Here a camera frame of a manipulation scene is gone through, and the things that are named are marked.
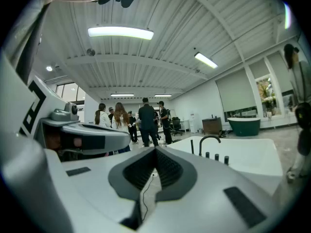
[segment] white shirt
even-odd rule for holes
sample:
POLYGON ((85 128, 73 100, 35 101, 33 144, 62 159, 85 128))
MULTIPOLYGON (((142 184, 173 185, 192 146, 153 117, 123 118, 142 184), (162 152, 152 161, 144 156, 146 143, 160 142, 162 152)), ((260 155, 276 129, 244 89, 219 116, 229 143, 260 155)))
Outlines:
POLYGON ((112 117, 112 128, 113 129, 116 129, 116 130, 120 130, 120 131, 123 131, 123 132, 127 132, 128 133, 128 125, 127 124, 124 124, 123 122, 123 116, 120 117, 120 123, 121 123, 121 126, 119 126, 115 120, 115 116, 112 117))
POLYGON ((99 126, 101 127, 107 127, 107 128, 110 128, 111 126, 111 122, 110 122, 110 119, 108 117, 108 114, 107 112, 104 112, 104 111, 101 111, 100 112, 100 116, 99 116, 99 126))

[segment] woman with long hair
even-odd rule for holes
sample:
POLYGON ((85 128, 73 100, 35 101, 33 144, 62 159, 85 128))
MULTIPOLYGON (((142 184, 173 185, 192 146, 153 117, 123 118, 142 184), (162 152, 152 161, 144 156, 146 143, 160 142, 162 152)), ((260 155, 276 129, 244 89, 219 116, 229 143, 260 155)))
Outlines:
MULTIPOLYGON (((117 103, 115 112, 112 117, 112 128, 116 130, 120 130, 123 132, 128 132, 128 127, 129 127, 129 115, 125 111, 124 106, 122 103, 117 103)), ((130 151, 130 147, 127 146, 124 149, 119 150, 119 153, 124 153, 130 151)))
POLYGON ((94 124, 110 128, 111 122, 106 111, 106 105, 100 103, 98 106, 98 111, 95 112, 94 124))
MULTIPOLYGON (((299 49, 292 44, 284 47, 284 57, 287 62, 290 81, 298 103, 311 105, 311 67, 305 61, 299 61, 299 49)), ((298 153, 294 165, 287 172, 287 182, 308 175, 311 167, 310 131, 303 130, 299 135, 298 153)))

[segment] black jacket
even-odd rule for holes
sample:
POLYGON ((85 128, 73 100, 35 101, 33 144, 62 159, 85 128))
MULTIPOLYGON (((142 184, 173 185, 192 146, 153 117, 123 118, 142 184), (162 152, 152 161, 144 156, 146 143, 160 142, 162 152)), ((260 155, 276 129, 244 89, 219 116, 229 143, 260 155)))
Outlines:
MULTIPOLYGON (((165 117, 165 116, 168 116, 168 113, 167 113, 167 110, 163 107, 163 109, 161 110, 161 117, 165 117)), ((162 119, 162 125, 164 126, 164 128, 168 128, 170 126, 170 122, 168 118, 162 119)))
POLYGON ((113 114, 109 114, 108 117, 110 119, 110 122, 112 123, 113 114))
POLYGON ((145 104, 138 110, 140 121, 140 128, 143 130, 150 130, 154 128, 154 113, 155 110, 149 104, 145 104))
POLYGON ((131 116, 129 119, 130 119, 130 124, 131 125, 136 122, 136 119, 133 116, 131 116))
POLYGON ((155 116, 154 116, 154 122, 155 122, 155 125, 157 125, 157 117, 158 117, 159 115, 157 114, 157 112, 155 111, 155 116))

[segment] bathtub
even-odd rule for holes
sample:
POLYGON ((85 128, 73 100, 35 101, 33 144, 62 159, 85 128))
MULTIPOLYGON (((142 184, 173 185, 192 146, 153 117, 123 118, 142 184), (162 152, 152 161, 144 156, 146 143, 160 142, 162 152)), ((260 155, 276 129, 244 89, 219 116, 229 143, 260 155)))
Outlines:
POLYGON ((228 118, 230 126, 237 136, 258 135, 260 129, 260 118, 228 118))
MULTIPOLYGON (((170 148, 191 153, 193 140, 194 154, 199 155, 199 143, 202 137, 192 136, 172 143, 170 148)), ((205 139, 202 143, 202 157, 209 152, 209 158, 214 160, 219 154, 219 161, 224 162, 229 156, 229 167, 238 171, 246 178, 257 184, 271 196, 279 186, 283 170, 276 147, 271 139, 205 139)))

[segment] man in dark jacket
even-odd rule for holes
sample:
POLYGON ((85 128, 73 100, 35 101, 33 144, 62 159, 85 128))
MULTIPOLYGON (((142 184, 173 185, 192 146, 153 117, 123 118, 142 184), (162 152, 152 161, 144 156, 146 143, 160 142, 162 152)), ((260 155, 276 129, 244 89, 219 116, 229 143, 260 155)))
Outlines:
POLYGON ((170 130, 170 122, 169 122, 167 110, 164 108, 163 101, 159 102, 159 107, 160 107, 160 116, 161 116, 161 121, 162 121, 163 133, 165 135, 165 142, 167 144, 171 144, 172 136, 171 136, 171 130, 170 130))
POLYGON ((130 125, 128 127, 128 131, 131 135, 131 139, 133 143, 137 143, 137 129, 136 129, 136 119, 132 116, 132 111, 128 112, 129 119, 130 119, 130 125))
POLYGON ((144 106, 142 106, 138 110, 138 116, 140 119, 141 139, 144 142, 145 147, 148 147, 150 135, 154 143, 154 146, 159 146, 156 139, 156 131, 154 123, 155 110, 152 106, 149 105, 148 98, 143 98, 142 102, 144 106))
POLYGON ((158 115, 158 113, 155 111, 155 116, 154 116, 154 121, 155 121, 155 135, 156 135, 156 137, 157 137, 157 139, 158 140, 160 140, 160 136, 159 136, 159 133, 158 133, 158 131, 159 131, 159 127, 158 127, 158 117, 159 117, 159 115, 158 115))

